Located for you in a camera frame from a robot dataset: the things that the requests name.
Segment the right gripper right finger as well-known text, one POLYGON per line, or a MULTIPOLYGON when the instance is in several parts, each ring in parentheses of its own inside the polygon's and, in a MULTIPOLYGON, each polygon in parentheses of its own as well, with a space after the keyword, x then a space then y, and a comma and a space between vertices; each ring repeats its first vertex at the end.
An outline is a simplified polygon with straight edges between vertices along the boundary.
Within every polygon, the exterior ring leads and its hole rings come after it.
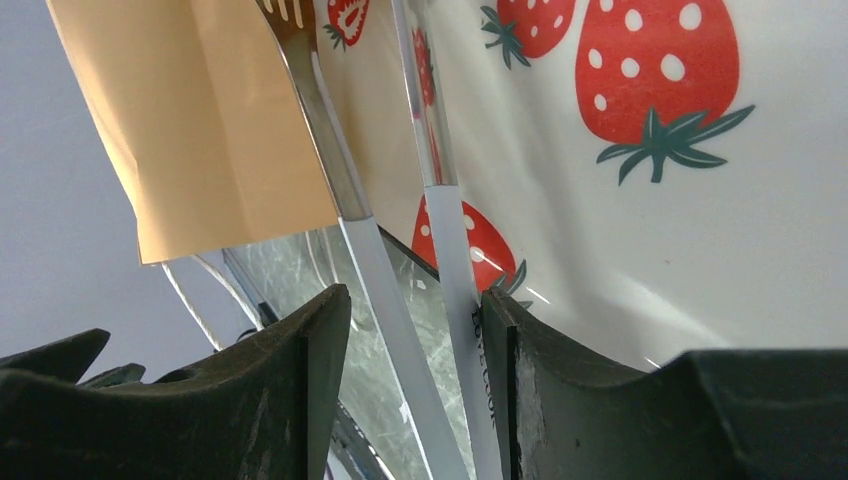
POLYGON ((843 349, 694 350, 644 373, 484 292, 507 479, 843 479, 843 349))

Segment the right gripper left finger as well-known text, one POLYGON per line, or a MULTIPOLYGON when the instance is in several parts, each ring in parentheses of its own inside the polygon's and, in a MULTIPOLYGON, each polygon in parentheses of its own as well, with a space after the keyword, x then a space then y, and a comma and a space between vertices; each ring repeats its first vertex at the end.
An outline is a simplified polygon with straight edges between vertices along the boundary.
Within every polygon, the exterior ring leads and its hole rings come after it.
POLYGON ((1 369, 5 479, 320 479, 348 289, 159 380, 86 388, 1 369))

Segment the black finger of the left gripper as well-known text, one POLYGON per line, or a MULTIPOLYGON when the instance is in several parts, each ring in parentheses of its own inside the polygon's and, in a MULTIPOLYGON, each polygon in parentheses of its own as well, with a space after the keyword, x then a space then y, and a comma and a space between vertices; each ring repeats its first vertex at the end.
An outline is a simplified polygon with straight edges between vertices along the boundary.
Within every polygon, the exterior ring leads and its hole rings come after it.
POLYGON ((106 388, 139 382, 146 368, 128 363, 97 374, 86 381, 80 379, 100 355, 111 334, 93 328, 31 350, 1 358, 2 370, 21 370, 86 388, 106 388))

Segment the strawberry pattern tray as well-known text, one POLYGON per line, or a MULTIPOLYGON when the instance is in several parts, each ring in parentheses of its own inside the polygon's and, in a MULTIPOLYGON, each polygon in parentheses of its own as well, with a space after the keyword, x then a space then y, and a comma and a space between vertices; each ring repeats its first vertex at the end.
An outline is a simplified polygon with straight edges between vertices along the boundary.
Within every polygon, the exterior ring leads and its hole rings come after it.
POLYGON ((405 83, 449 139, 480 288, 637 368, 847 344, 843 1, 319 1, 378 223, 435 253, 405 83))

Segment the brown paper bag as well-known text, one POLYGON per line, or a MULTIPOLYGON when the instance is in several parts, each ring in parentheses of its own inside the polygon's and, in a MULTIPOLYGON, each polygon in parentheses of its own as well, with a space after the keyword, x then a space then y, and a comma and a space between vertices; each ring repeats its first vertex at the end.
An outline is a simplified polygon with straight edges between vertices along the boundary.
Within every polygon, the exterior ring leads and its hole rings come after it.
POLYGON ((257 1, 52 1, 52 20, 156 264, 335 223, 257 1))

